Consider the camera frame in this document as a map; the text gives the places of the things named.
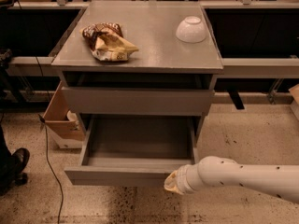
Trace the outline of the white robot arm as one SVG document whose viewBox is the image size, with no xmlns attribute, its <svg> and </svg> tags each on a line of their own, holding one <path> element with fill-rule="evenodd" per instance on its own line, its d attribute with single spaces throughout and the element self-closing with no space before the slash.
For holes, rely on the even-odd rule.
<svg viewBox="0 0 299 224">
<path fill-rule="evenodd" d="M 180 166 L 164 181 L 167 191 L 180 195 L 193 194 L 204 186 L 239 186 L 299 203 L 299 166 L 240 164 L 208 156 Z"/>
</svg>

